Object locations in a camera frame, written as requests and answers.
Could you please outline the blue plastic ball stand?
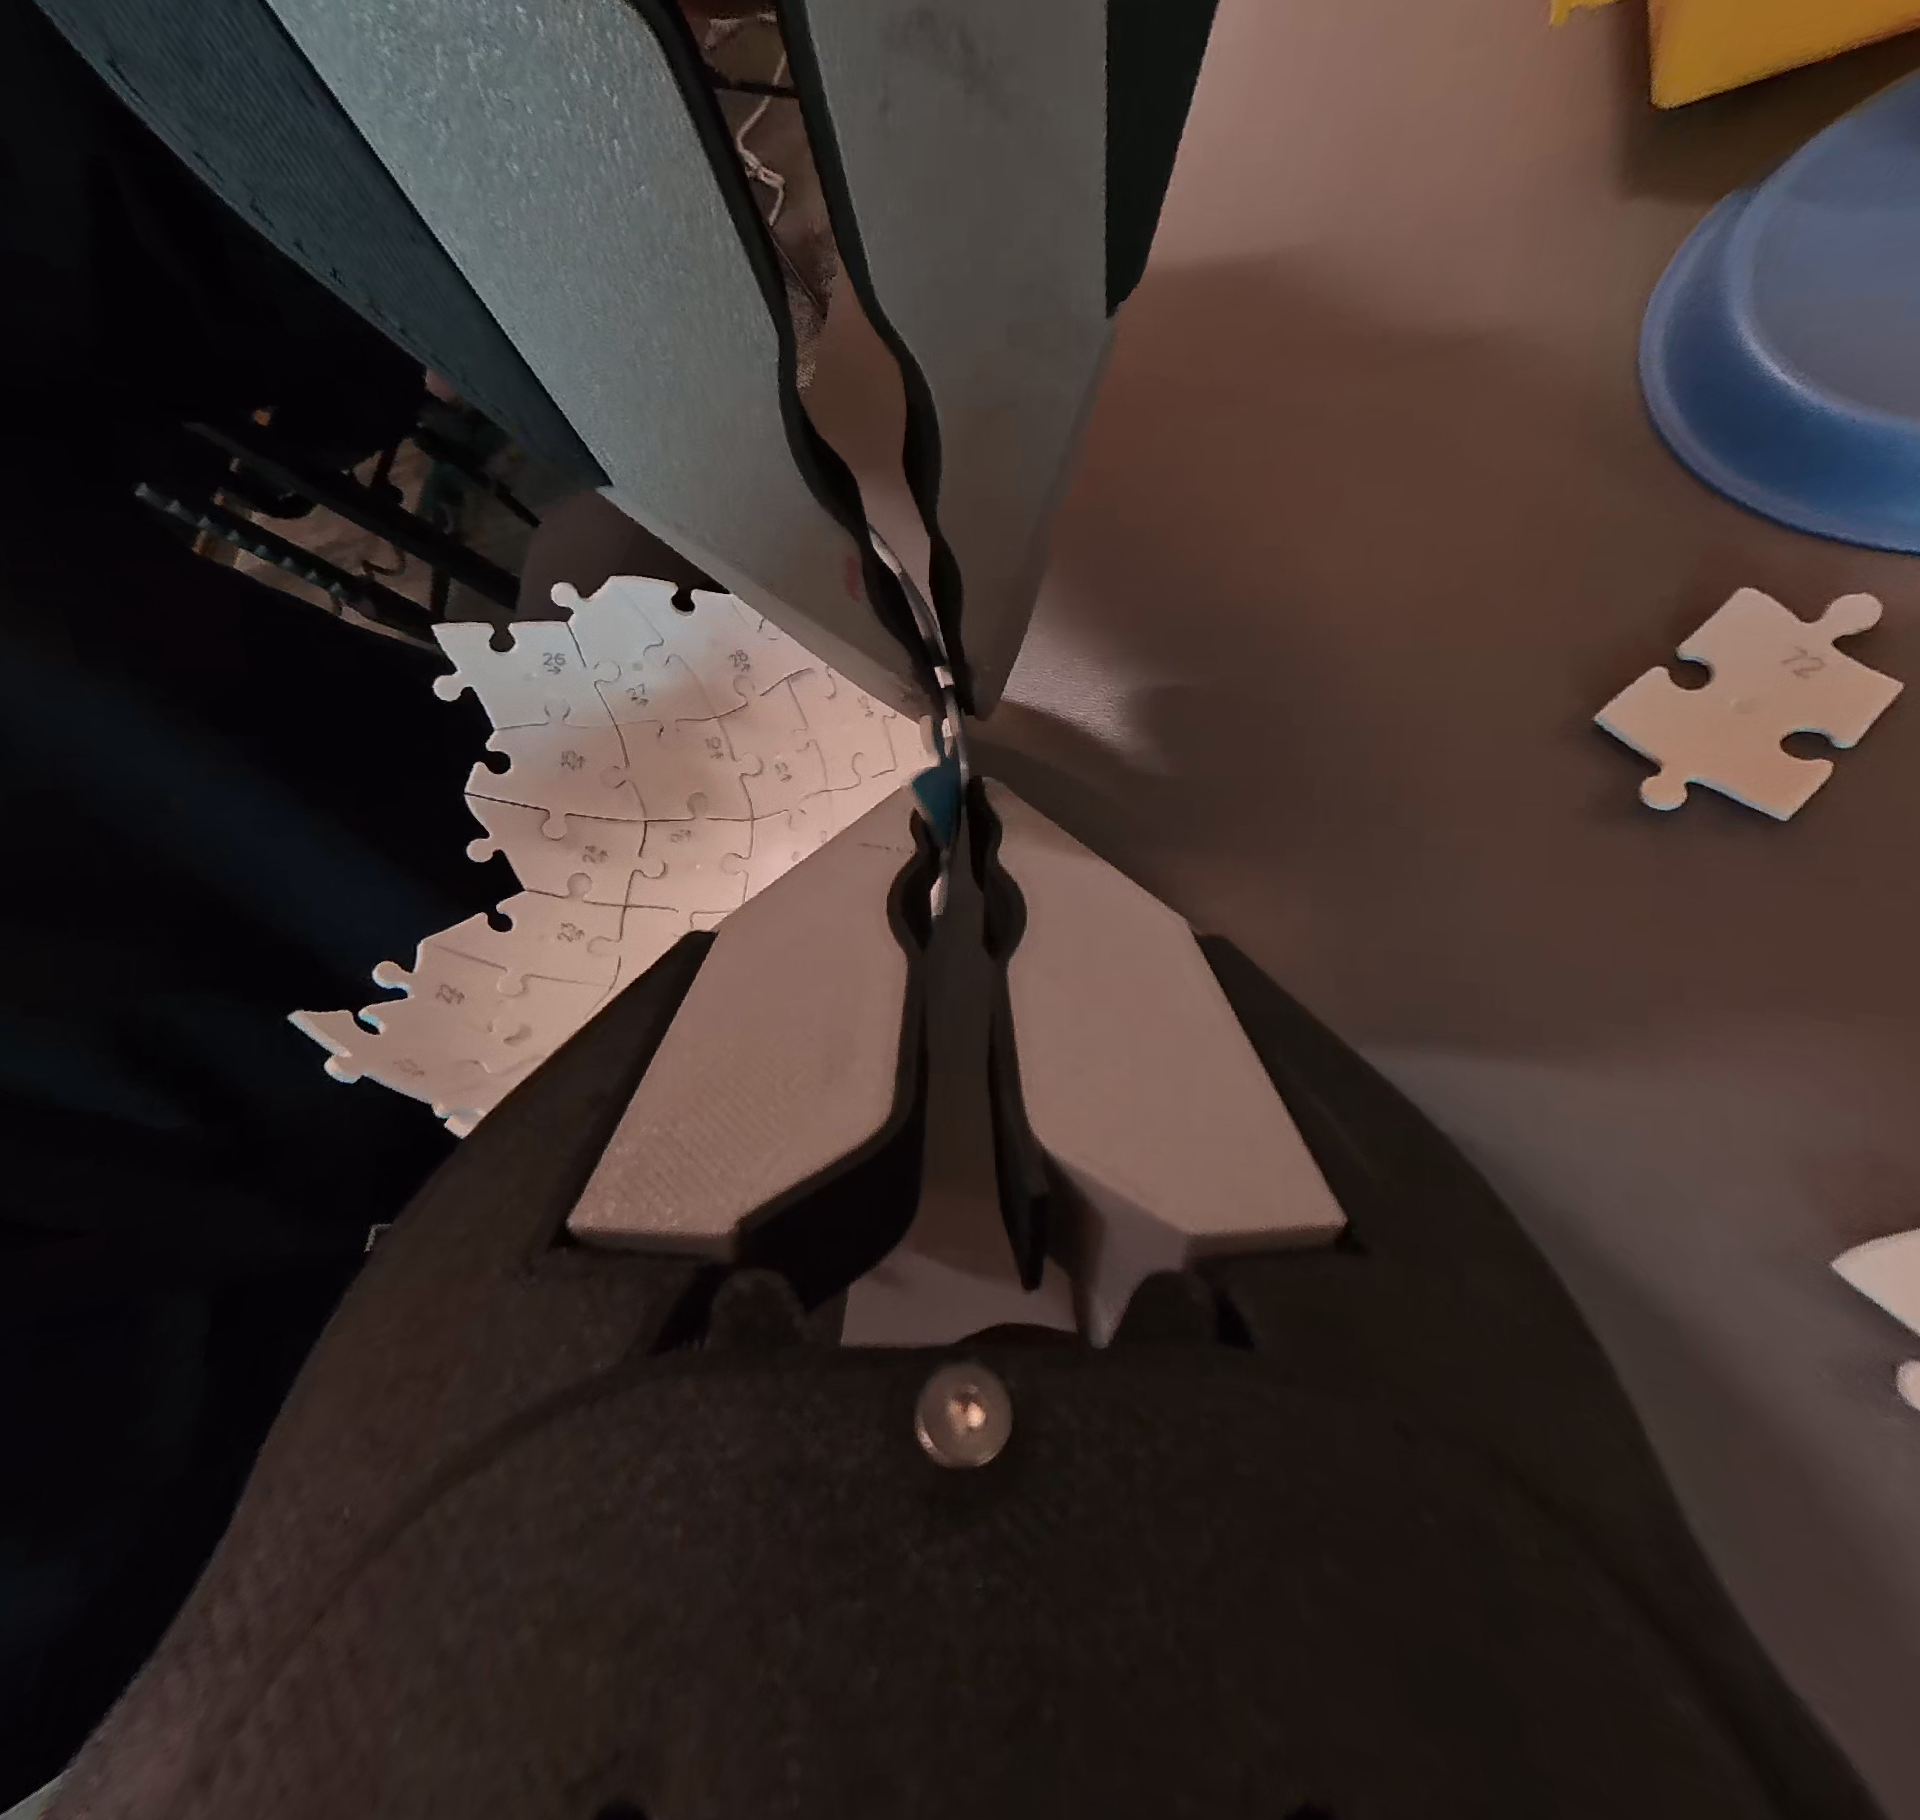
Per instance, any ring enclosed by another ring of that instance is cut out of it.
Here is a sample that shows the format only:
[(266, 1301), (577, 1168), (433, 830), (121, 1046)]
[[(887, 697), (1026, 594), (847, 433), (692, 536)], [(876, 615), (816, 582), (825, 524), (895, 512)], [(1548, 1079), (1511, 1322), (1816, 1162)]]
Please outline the blue plastic ball stand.
[(1918, 554), (1918, 73), (1713, 202), (1646, 303), (1636, 373), (1706, 487)]

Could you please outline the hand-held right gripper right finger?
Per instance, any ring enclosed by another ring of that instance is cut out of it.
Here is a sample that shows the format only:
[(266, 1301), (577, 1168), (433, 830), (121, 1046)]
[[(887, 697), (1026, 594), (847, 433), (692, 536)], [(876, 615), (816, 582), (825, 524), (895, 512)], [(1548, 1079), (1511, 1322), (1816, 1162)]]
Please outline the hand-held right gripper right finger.
[(1121, 1317), (1154, 1274), (1338, 1241), (1344, 1207), (1186, 919), (1002, 780), (971, 813), (1019, 1270), (1050, 1258), (1078, 1317)]

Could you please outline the person's dark clothed body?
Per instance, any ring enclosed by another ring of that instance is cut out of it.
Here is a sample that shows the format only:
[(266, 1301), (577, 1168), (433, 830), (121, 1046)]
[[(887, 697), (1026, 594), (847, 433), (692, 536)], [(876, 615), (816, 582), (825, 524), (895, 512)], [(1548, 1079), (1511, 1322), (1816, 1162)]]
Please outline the person's dark clothed body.
[(190, 552), (193, 421), (327, 466), (424, 370), (2, 0), (2, 1780), (50, 1775), (217, 1546), (437, 1162), (287, 1022), (454, 922), (467, 718), (427, 657)]

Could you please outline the white puzzle pieces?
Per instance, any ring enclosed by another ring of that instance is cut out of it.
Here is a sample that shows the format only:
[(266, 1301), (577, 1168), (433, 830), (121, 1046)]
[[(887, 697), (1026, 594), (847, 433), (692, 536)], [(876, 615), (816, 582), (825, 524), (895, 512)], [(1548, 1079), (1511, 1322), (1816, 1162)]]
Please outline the white puzzle pieces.
[(1596, 713), (1636, 773), (1604, 885), (1646, 885), (1657, 1039), (1785, 1138), (1789, 1310), (1836, 1314), (1825, 1394), (1918, 1440), (1918, 688), (1871, 594), (1737, 586)]

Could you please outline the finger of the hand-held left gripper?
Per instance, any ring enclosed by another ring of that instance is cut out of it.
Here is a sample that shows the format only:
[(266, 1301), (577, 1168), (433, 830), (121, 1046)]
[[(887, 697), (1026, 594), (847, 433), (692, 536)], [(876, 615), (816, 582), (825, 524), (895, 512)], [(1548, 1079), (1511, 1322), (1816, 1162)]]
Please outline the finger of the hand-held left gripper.
[(795, 384), (776, 240), (676, 0), (266, 0), (612, 500), (899, 709), (934, 670)]
[(1108, 0), (780, 0), (965, 709), (1019, 657), (1108, 339)]

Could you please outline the partly built puzzle ball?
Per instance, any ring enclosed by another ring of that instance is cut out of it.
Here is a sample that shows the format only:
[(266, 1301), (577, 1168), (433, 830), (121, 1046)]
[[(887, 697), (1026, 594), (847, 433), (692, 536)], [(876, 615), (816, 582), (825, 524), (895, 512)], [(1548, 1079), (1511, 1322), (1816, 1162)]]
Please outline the partly built puzzle ball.
[(436, 637), (445, 700), (475, 697), (478, 861), (515, 892), (378, 962), (391, 997), (291, 1015), (339, 1082), (370, 1079), (467, 1134), (597, 1012), (935, 763), (935, 727), (883, 703), (747, 601), (661, 579), (555, 585), (564, 618)]

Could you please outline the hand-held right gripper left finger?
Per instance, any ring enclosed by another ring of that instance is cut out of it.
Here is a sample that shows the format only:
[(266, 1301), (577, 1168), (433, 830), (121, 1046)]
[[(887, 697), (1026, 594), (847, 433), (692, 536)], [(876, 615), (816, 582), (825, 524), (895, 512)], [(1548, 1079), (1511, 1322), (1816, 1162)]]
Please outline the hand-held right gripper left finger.
[(920, 1201), (923, 946), (943, 845), (908, 788), (740, 907), (570, 1235), (780, 1274), (820, 1306)]

